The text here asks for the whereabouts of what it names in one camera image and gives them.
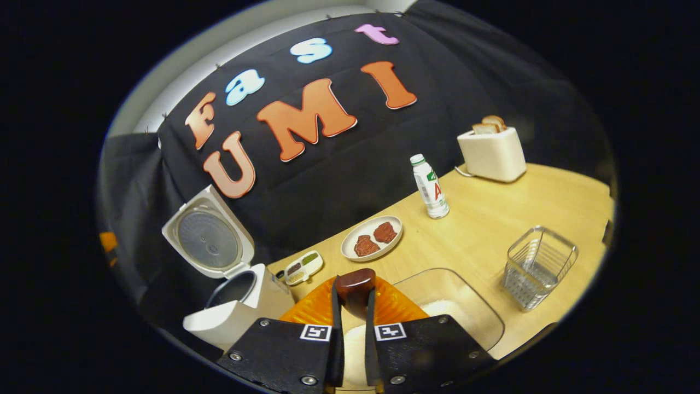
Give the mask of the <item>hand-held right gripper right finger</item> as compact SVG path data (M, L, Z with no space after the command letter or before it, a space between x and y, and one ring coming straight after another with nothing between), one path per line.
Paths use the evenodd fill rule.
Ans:
M366 377L381 393L457 393L492 369L497 312L460 276L412 276L395 288L427 318L380 324L368 316Z

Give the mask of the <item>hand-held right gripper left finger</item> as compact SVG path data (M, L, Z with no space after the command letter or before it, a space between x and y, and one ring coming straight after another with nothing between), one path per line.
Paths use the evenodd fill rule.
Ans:
M334 393L345 361L335 282L325 280L278 319L255 320L218 367L265 393Z

